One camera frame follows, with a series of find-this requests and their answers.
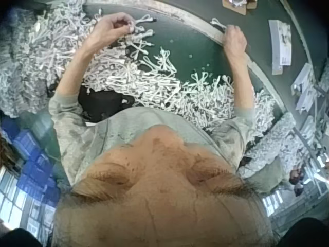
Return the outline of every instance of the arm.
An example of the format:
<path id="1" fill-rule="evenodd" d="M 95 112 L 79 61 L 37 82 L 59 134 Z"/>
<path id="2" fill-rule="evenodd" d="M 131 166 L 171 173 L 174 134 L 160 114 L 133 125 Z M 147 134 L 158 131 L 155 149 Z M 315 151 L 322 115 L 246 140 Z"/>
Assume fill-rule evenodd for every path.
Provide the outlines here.
<path id="1" fill-rule="evenodd" d="M 238 26 L 228 25 L 224 37 L 224 51 L 234 79 L 234 103 L 237 108 L 253 108 L 253 91 L 248 73 L 245 49 L 247 40 Z"/>
<path id="2" fill-rule="evenodd" d="M 128 26 L 122 22 L 130 20 L 131 16 L 119 13 L 107 15 L 99 21 L 74 55 L 54 97 L 49 102 L 49 112 L 57 134 L 62 165 L 71 185 L 76 181 L 96 130 L 94 127 L 88 128 L 81 117 L 82 108 L 78 103 L 78 93 L 83 75 L 94 53 L 128 33 Z"/>
<path id="3" fill-rule="evenodd" d="M 246 46 L 247 41 L 240 28 L 228 25 L 224 36 L 224 52 L 233 73 L 235 118 L 216 126 L 211 136 L 222 157 L 235 170 L 239 167 L 255 122 L 253 90 L 245 58 Z"/>
<path id="4" fill-rule="evenodd" d="M 129 26 L 122 24 L 127 24 L 129 21 L 134 21 L 134 19 L 125 13 L 104 16 L 74 55 L 56 89 L 56 93 L 60 95 L 77 94 L 83 75 L 94 54 L 129 33 Z"/>

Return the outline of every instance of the blue crate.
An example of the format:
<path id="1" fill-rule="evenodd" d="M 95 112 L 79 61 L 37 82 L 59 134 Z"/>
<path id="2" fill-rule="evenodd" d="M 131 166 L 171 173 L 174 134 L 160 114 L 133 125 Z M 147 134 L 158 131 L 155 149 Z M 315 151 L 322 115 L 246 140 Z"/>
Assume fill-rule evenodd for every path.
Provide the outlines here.
<path id="1" fill-rule="evenodd" d="M 51 187 L 51 188 L 55 188 L 56 187 L 56 181 L 54 178 L 49 177 L 48 181 L 47 181 L 47 186 Z"/>
<path id="2" fill-rule="evenodd" d="M 50 176 L 53 169 L 53 162 L 50 160 L 50 158 L 44 151 L 40 152 L 35 162 L 40 169 L 42 169 L 45 173 L 49 174 Z"/>
<path id="3" fill-rule="evenodd" d="M 42 202 L 44 198 L 43 190 L 32 178 L 25 174 L 21 174 L 17 182 L 17 187 L 24 191 L 26 194 L 32 198 Z"/>
<path id="4" fill-rule="evenodd" d="M 12 143 L 16 136 L 20 132 L 20 128 L 17 125 L 16 121 L 14 119 L 11 119 L 9 117 L 3 117 L 1 119 L 0 127 L 2 129 L 3 135 L 6 136 L 6 139 Z"/>
<path id="5" fill-rule="evenodd" d="M 14 139 L 13 145 L 24 160 L 28 160 L 36 149 L 40 150 L 37 140 L 27 129 L 20 131 Z"/>
<path id="6" fill-rule="evenodd" d="M 51 176 L 52 168 L 53 163 L 44 151 L 33 151 L 28 161 L 25 162 L 22 173 L 32 178 L 39 186 L 44 187 Z"/>
<path id="7" fill-rule="evenodd" d="M 47 184 L 50 175 L 50 171 L 45 172 L 35 162 L 31 161 L 25 163 L 22 173 L 32 178 L 40 187 L 44 187 Z"/>
<path id="8" fill-rule="evenodd" d="M 56 207 L 59 199 L 60 199 L 60 190 L 55 187 L 47 187 L 45 191 L 45 195 L 43 198 L 43 202 L 48 204 L 49 206 Z"/>

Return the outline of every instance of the hand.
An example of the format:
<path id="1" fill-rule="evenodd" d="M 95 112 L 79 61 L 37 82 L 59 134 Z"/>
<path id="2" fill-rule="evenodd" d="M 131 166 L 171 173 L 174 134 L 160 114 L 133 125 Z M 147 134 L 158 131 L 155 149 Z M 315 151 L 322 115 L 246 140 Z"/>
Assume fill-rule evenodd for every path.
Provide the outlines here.
<path id="1" fill-rule="evenodd" d="M 102 17 L 92 33 L 86 39 L 84 46 L 91 53 L 97 53 L 102 48 L 111 45 L 118 38 L 129 33 L 128 22 L 135 20 L 126 13 L 109 14 Z"/>
<path id="2" fill-rule="evenodd" d="M 230 63 L 245 62 L 247 40 L 238 26 L 228 25 L 224 35 L 224 52 Z"/>

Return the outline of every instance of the shirt sleeve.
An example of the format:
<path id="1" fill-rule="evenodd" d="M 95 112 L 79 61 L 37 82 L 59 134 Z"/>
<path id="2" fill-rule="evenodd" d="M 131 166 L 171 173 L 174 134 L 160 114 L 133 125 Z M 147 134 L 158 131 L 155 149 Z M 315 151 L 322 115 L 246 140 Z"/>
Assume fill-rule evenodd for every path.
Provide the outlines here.
<path id="1" fill-rule="evenodd" d="M 235 117 L 216 126 L 211 134 L 222 157 L 237 171 L 254 131 L 254 109 L 234 109 Z"/>
<path id="2" fill-rule="evenodd" d="M 82 119 L 78 94 L 63 96 L 55 93 L 49 102 L 49 112 L 60 146 L 62 165 L 73 185 L 85 153 L 94 139 L 95 127 L 87 127 Z"/>

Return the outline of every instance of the eyebrow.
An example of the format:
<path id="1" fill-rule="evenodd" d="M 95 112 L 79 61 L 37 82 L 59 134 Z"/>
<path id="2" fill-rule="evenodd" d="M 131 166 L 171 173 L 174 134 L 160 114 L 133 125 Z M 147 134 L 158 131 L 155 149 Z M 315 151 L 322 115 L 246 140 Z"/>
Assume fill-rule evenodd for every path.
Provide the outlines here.
<path id="1" fill-rule="evenodd" d="M 217 195 L 234 196 L 244 199 L 248 199 L 255 195 L 255 192 L 252 189 L 251 185 L 247 183 L 223 188 L 218 187 L 213 193 Z"/>

